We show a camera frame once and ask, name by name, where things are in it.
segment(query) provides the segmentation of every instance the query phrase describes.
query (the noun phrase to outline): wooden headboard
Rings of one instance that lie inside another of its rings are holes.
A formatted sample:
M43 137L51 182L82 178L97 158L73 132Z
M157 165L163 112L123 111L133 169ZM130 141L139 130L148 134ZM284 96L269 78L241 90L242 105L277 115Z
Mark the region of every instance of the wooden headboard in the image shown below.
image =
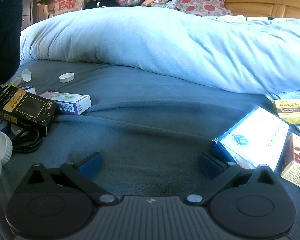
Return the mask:
M300 0L225 0L234 15L300 19Z

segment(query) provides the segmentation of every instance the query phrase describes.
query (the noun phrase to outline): barcode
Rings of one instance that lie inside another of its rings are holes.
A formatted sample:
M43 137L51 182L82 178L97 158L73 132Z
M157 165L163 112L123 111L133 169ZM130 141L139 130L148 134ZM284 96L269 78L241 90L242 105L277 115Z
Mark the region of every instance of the barcode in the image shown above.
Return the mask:
M62 103L62 102L57 102L57 103L60 107L60 110L74 113L74 108L73 108L72 104L67 104L67 103Z

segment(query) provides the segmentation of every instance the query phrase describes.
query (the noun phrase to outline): duvet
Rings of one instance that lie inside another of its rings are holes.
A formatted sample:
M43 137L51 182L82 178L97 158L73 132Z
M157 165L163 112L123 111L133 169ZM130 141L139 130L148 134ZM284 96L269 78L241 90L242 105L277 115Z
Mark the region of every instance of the duvet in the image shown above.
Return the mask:
M165 8L96 8L31 25L20 53L140 68L238 93L300 90L300 20L233 23Z

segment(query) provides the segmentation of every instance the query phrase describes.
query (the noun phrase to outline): red floral pillow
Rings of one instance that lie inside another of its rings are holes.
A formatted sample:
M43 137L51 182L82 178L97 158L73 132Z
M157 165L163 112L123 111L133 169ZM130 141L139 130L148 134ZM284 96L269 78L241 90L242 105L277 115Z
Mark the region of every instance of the red floral pillow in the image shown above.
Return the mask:
M178 0L177 8L184 13L198 16L224 16L233 15L226 9L223 0Z

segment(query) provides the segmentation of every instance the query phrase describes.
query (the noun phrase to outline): yellow medicine box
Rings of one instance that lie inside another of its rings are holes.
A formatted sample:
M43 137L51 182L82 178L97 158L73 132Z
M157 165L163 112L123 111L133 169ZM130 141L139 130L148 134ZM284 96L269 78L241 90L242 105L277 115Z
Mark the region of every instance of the yellow medicine box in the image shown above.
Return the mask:
M300 123L300 99L275 100L278 116L289 123Z

